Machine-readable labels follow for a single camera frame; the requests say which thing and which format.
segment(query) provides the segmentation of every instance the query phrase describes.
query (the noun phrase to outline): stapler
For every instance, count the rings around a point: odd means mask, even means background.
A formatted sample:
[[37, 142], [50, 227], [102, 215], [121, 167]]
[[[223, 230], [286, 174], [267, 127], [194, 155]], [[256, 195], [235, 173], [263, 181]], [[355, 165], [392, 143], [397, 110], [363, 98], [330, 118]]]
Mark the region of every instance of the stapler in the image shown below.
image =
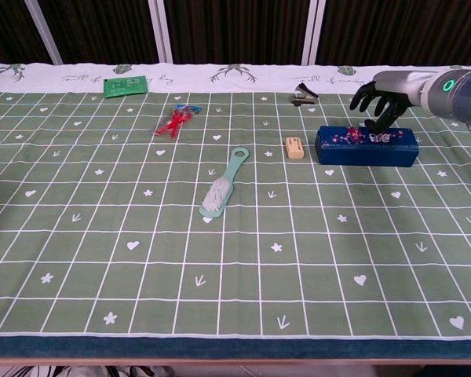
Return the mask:
[[318, 104], [319, 103], [319, 96], [312, 92], [303, 82], [297, 86], [295, 89], [302, 93], [302, 95], [294, 94], [291, 97], [291, 103], [295, 106], [300, 106], [301, 104]]

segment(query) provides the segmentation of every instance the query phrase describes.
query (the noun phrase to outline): green card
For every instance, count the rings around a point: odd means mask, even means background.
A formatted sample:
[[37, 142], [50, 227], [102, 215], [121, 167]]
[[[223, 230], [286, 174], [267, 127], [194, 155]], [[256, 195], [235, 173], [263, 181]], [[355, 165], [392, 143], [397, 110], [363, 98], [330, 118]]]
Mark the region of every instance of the green card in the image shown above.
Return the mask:
[[106, 98], [147, 93], [147, 78], [145, 76], [136, 76], [117, 79], [105, 79], [103, 84], [103, 91]]

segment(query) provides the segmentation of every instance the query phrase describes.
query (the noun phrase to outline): eraser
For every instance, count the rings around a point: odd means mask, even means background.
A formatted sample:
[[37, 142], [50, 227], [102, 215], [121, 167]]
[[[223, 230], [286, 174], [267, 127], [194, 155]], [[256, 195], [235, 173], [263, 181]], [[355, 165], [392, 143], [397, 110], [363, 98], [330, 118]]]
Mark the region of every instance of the eraser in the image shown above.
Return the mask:
[[286, 150], [290, 159], [304, 158], [304, 147], [302, 147], [301, 141], [298, 137], [286, 138]]
[[417, 141], [408, 128], [373, 134], [366, 127], [321, 126], [315, 147], [323, 165], [411, 167], [418, 156]]

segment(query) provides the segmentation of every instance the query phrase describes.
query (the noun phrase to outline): brush handle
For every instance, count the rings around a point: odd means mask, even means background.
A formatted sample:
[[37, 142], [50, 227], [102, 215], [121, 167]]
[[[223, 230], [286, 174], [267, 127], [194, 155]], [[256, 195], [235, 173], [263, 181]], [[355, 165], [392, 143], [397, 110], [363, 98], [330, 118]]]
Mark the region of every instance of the brush handle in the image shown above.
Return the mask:
[[246, 161], [250, 153], [245, 148], [234, 148], [232, 154], [230, 155], [230, 162], [228, 163], [227, 170], [223, 174], [224, 178], [227, 179], [230, 183], [234, 180], [237, 170], [243, 165], [243, 162]]

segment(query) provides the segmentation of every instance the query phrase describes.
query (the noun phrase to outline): brush bristles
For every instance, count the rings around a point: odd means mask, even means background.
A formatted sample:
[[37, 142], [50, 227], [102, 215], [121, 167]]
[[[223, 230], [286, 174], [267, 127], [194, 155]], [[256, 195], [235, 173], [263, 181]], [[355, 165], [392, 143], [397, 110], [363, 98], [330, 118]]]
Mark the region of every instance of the brush bristles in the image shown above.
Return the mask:
[[230, 189], [230, 182], [225, 178], [218, 178], [211, 185], [210, 191], [206, 194], [203, 201], [203, 207], [209, 212], [214, 212], [220, 209], [228, 190]]

